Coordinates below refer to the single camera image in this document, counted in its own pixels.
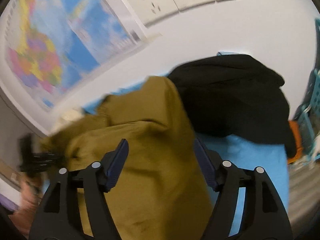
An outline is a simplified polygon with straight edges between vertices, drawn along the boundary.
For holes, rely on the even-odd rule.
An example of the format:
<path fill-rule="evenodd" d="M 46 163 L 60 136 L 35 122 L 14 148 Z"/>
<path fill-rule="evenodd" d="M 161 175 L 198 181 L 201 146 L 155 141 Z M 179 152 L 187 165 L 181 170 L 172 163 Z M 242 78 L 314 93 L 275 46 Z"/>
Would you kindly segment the person's left hand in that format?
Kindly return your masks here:
<path fill-rule="evenodd" d="M 42 186 L 43 179 L 40 173 L 35 174 L 33 177 L 23 174 L 21 180 L 21 204 L 12 215 L 9 215 L 14 226 L 26 239 L 29 238 L 31 225 L 43 196 Z"/>

